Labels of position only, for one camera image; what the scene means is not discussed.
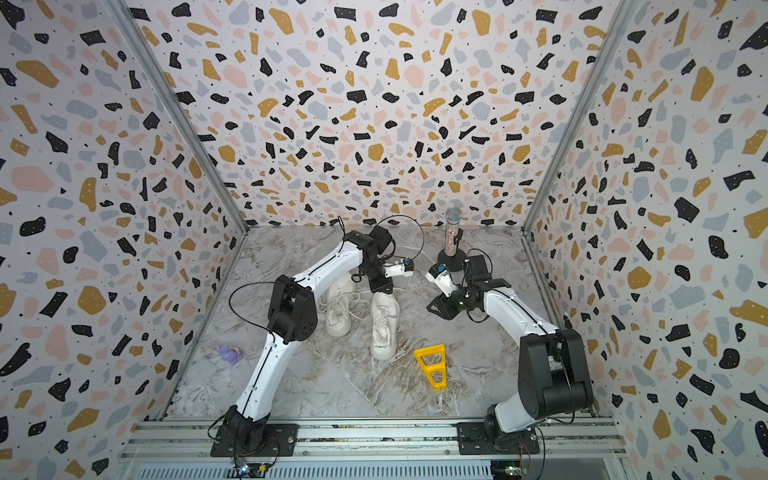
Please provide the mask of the white knit sneaker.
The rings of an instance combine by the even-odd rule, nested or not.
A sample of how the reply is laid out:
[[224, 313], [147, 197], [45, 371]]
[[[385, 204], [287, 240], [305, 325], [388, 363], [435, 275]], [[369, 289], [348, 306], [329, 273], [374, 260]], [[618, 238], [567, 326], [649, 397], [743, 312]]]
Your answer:
[[400, 305], [394, 295], [377, 292], [370, 303], [372, 324], [371, 354], [380, 361], [391, 359], [397, 351]]
[[356, 283], [350, 272], [345, 272], [327, 290], [320, 311], [324, 314], [326, 332], [333, 337], [342, 337], [351, 329], [353, 317], [350, 305], [360, 299]]

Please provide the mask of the sneaker white shoelace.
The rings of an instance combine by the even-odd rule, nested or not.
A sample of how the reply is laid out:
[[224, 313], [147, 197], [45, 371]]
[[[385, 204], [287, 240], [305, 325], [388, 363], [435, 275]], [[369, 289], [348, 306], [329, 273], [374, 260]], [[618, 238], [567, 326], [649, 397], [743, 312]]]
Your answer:
[[321, 300], [317, 310], [324, 316], [333, 316], [334, 318], [346, 318], [362, 320], [363, 316], [357, 315], [353, 307], [359, 302], [368, 291], [363, 292], [334, 292], [326, 300]]
[[[386, 250], [386, 248], [390, 244], [394, 244], [394, 241], [393, 240], [388, 240], [387, 238], [384, 238], [384, 239], [374, 238], [373, 235], [370, 234], [368, 236], [368, 241], [361, 247], [362, 261], [361, 261], [361, 264], [358, 267], [357, 274], [360, 277], [363, 277], [367, 281], [367, 283], [368, 283], [367, 278], [362, 274], [362, 262], [364, 260], [379, 259], [379, 260], [381, 260], [384, 263], [384, 265], [393, 264], [393, 263], [390, 263], [390, 262], [388, 262], [387, 260], [384, 259], [384, 251]], [[410, 281], [406, 282], [407, 285], [405, 287], [398, 287], [398, 286], [395, 285], [395, 278], [391, 278], [393, 280], [393, 284], [394, 284], [394, 290], [393, 290], [393, 293], [391, 295], [394, 295], [395, 298], [398, 301], [398, 298], [397, 298], [396, 294], [399, 293], [401, 290], [406, 291], [408, 289], [407, 285], [410, 283]], [[369, 283], [368, 283], [368, 290], [370, 292], [370, 298], [369, 298], [369, 303], [368, 303], [368, 314], [369, 314], [369, 317], [370, 317], [370, 320], [371, 320], [371, 343], [372, 343], [372, 324], [373, 324], [373, 320], [372, 320], [371, 314], [370, 314], [370, 303], [371, 303], [371, 300], [372, 300], [372, 297], [373, 297], [374, 293], [372, 293], [370, 291]]]

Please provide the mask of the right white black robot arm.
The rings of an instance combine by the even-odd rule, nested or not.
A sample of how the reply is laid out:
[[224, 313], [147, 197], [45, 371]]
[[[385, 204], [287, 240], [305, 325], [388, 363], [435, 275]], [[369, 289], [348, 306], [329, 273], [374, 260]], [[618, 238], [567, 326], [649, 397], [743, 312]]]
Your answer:
[[453, 282], [443, 264], [426, 278], [441, 293], [427, 310], [444, 320], [474, 310], [495, 320], [518, 346], [517, 392], [489, 408], [484, 424], [496, 440], [530, 430], [559, 414], [575, 414], [592, 406], [594, 394], [581, 335], [561, 329], [536, 314], [511, 287], [492, 276], [482, 255], [463, 263], [463, 279]]

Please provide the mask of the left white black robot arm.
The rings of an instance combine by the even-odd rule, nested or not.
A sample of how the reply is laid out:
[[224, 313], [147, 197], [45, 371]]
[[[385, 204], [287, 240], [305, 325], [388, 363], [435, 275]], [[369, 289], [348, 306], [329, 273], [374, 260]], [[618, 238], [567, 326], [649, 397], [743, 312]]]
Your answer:
[[247, 453], [262, 445], [279, 383], [295, 350], [315, 332], [317, 300], [334, 283], [354, 271], [368, 280], [373, 293], [391, 294], [395, 277], [413, 274], [410, 258], [387, 262], [384, 253], [393, 244], [391, 234], [382, 226], [373, 227], [367, 234], [352, 230], [314, 265], [272, 282], [263, 352], [245, 390], [220, 421], [217, 446]]

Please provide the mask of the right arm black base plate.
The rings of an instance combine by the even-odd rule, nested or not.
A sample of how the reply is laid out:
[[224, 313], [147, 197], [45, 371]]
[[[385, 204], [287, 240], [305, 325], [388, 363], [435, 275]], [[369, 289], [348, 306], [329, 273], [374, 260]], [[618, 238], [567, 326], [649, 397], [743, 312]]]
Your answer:
[[461, 455], [539, 454], [538, 436], [532, 430], [504, 433], [484, 422], [455, 425]]

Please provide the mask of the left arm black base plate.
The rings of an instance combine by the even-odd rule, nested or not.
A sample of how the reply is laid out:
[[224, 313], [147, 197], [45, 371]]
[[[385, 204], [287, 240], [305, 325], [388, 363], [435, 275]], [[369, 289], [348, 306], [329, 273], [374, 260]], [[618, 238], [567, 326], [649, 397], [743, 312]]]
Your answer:
[[220, 426], [210, 450], [214, 458], [290, 457], [298, 438], [299, 425], [267, 423], [264, 425]]

